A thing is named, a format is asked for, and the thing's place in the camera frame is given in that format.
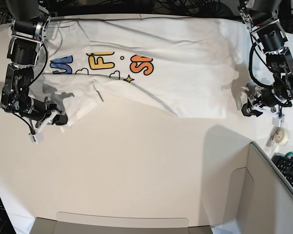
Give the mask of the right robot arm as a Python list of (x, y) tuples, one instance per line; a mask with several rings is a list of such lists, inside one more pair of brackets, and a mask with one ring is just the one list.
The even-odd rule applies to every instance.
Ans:
[(7, 66), (0, 107), (24, 121), (34, 136), (38, 128), (47, 124), (61, 126), (68, 122), (66, 113), (48, 97), (39, 101), (29, 95), (30, 86), (39, 78), (34, 67), (40, 50), (46, 48), (50, 15), (42, 0), (8, 0), (6, 4), (13, 17), (7, 52), (11, 63)]

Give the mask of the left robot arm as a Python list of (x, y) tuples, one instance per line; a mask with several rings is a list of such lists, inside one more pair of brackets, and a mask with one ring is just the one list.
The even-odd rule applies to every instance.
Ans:
[[(249, 54), (249, 74), (255, 86), (247, 94), (248, 101), (241, 112), (244, 116), (260, 116), (264, 112), (282, 118), (282, 109), (292, 106), (293, 57), (285, 45), (288, 41), (280, 24), (279, 0), (242, 0), (239, 13), (249, 30), (252, 47)], [(253, 54), (256, 49), (265, 55), (265, 65), (274, 83), (263, 84), (253, 75)]]

